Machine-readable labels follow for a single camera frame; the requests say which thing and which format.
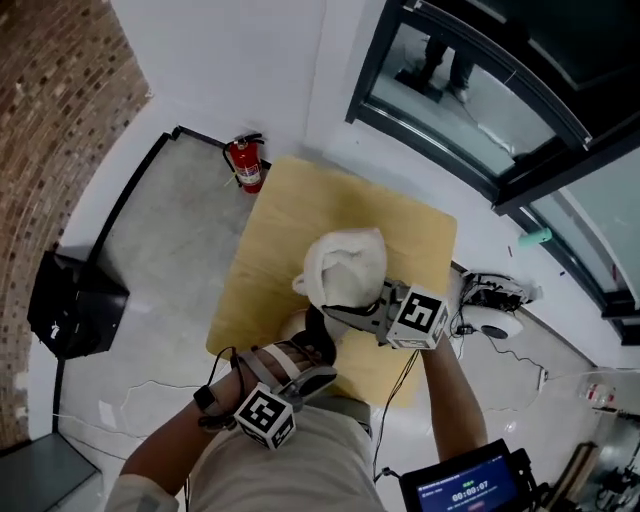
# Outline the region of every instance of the brick wall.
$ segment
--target brick wall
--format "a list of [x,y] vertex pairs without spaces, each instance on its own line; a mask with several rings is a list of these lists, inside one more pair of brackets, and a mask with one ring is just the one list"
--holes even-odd
[[0,0],[0,449],[27,439],[27,308],[54,246],[147,85],[109,3]]

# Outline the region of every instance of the white t-shirt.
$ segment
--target white t-shirt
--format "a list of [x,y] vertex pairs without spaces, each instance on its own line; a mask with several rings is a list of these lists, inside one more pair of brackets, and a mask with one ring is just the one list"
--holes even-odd
[[[190,512],[384,512],[371,475],[371,440],[352,418],[305,407],[276,451],[240,429],[219,434],[191,477]],[[106,512],[175,512],[151,480],[118,478]]]

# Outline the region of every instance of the wooden table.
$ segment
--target wooden table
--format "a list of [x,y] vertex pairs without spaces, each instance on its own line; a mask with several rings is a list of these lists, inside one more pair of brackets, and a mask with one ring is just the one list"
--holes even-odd
[[[291,281],[309,246],[330,231],[378,227],[387,247],[387,276],[445,295],[455,242],[453,217],[385,187],[335,169],[286,157],[276,161],[244,230],[207,339],[217,354],[276,340],[282,323],[306,308]],[[379,348],[373,334],[351,330],[338,349],[342,392],[385,404],[409,351]],[[418,361],[394,405],[412,403]]]

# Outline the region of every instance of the red fire extinguisher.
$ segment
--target red fire extinguisher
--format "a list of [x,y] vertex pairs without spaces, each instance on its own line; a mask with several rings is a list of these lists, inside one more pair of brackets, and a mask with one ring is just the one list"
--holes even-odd
[[[249,194],[257,194],[262,188],[262,164],[258,156],[258,144],[264,144],[261,133],[252,133],[229,142],[222,150],[224,159],[236,175],[238,186]],[[227,157],[231,155],[233,164]]]

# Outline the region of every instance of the white cube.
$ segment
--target white cube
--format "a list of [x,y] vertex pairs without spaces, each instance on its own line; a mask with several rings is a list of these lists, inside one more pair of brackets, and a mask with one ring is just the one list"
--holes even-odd
[[446,299],[413,285],[400,305],[387,341],[396,348],[434,349],[448,318]]
[[233,417],[245,434],[270,450],[277,450],[296,431],[291,404],[271,393],[262,382]]

